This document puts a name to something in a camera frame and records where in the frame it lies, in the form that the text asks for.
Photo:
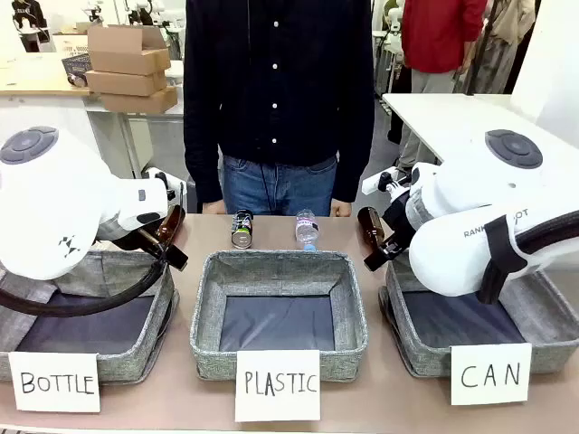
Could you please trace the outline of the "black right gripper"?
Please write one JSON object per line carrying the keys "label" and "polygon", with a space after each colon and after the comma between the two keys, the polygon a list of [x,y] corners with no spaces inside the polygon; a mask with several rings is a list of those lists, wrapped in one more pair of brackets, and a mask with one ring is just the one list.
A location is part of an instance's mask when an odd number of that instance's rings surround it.
{"label": "black right gripper", "polygon": [[406,216],[408,199],[408,196],[397,197],[383,214],[383,220],[392,230],[383,243],[383,250],[388,260],[393,260],[404,252],[410,246],[414,235],[414,228]]}

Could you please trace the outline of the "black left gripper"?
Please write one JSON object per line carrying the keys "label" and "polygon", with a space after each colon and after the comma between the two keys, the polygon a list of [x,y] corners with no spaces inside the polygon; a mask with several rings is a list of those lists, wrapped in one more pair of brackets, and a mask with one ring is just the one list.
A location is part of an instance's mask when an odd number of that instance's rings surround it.
{"label": "black left gripper", "polygon": [[100,224],[97,241],[111,241],[122,250],[143,250],[148,253],[153,253],[157,246],[157,239],[147,231],[147,227],[126,230],[114,219]]}

